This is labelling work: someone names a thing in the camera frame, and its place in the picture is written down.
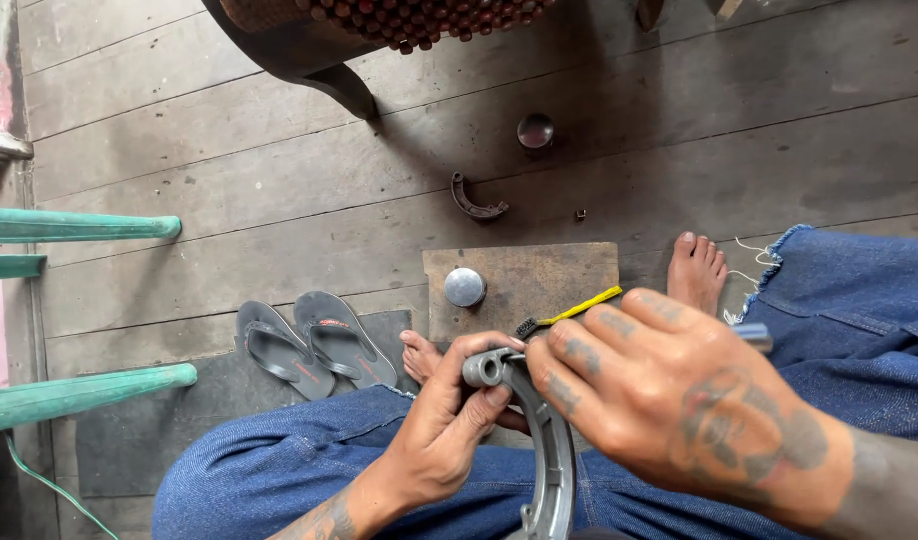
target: yellow brush handle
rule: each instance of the yellow brush handle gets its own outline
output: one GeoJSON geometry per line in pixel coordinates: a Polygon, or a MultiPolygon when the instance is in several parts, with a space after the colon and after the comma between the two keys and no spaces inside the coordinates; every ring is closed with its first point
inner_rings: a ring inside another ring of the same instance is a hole
{"type": "Polygon", "coordinates": [[[568,319],[572,317],[573,315],[577,315],[579,313],[585,312],[585,310],[588,310],[589,308],[595,306],[596,304],[602,304],[603,302],[609,300],[610,298],[613,298],[614,296],[620,294],[621,292],[622,292],[622,287],[620,287],[619,285],[616,285],[615,287],[607,290],[606,292],[602,294],[597,294],[595,297],[589,300],[583,301],[579,305],[576,305],[575,307],[571,307],[569,310],[563,311],[562,313],[556,315],[555,317],[552,317],[551,319],[542,319],[538,321],[538,325],[548,326],[548,325],[555,323],[556,321],[568,319]]]}

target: blue denim jeans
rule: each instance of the blue denim jeans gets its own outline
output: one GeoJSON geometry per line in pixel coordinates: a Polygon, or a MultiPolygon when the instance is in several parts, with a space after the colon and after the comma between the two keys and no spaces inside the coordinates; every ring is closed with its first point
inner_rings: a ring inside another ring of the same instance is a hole
{"type": "MultiPolygon", "coordinates": [[[[873,433],[918,441],[918,239],[793,227],[746,322],[776,338],[771,362],[802,398],[873,433]]],[[[155,540],[260,540],[382,454],[412,399],[383,386],[240,418],[196,441],[155,496],[155,540]]],[[[729,504],[652,487],[600,452],[577,456],[575,529],[635,538],[802,538],[729,504]]],[[[532,498],[532,450],[480,446],[462,490],[378,538],[501,538],[532,498]]]]}

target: green metal rod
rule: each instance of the green metal rod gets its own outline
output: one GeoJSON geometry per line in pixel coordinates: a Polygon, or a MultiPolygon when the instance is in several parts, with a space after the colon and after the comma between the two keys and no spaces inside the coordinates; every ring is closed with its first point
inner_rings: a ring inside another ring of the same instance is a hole
{"type": "Polygon", "coordinates": [[[130,217],[0,208],[0,244],[171,239],[182,228],[176,216],[130,217]]]}
{"type": "Polygon", "coordinates": [[[157,390],[188,387],[196,378],[196,368],[191,364],[176,364],[2,388],[0,431],[88,411],[157,390]]]}
{"type": "Polygon", "coordinates": [[[0,254],[0,280],[39,276],[43,261],[44,254],[0,254]]]}

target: black flip-flop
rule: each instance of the black flip-flop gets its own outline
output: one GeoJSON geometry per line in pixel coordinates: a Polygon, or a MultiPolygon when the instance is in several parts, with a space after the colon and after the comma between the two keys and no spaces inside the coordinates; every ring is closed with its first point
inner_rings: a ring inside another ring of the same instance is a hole
{"type": "Polygon", "coordinates": [[[316,359],[329,370],[348,377],[356,388],[396,386],[399,375],[393,363],[341,298],[321,290],[307,292],[297,298],[292,314],[316,359]]]}
{"type": "Polygon", "coordinates": [[[235,316],[235,329],[255,363],[287,381],[305,399],[321,400],[333,393],[333,372],[316,361],[309,345],[271,305],[255,300],[243,303],[235,316]]]}

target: bare foot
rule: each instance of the bare foot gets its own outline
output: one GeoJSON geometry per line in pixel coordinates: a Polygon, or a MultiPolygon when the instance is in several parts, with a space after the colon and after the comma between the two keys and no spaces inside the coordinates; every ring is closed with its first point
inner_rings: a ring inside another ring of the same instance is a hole
{"type": "Polygon", "coordinates": [[[422,337],[418,332],[411,329],[405,330],[399,335],[399,339],[405,345],[402,351],[402,363],[405,365],[405,372],[409,377],[416,380],[416,383],[425,385],[426,381],[432,377],[436,371],[436,366],[443,359],[443,354],[429,342],[429,339],[422,337]]]}
{"type": "Polygon", "coordinates": [[[717,251],[716,242],[705,236],[696,238],[692,232],[683,232],[676,238],[673,248],[666,293],[715,317],[728,273],[726,255],[717,251]]]}

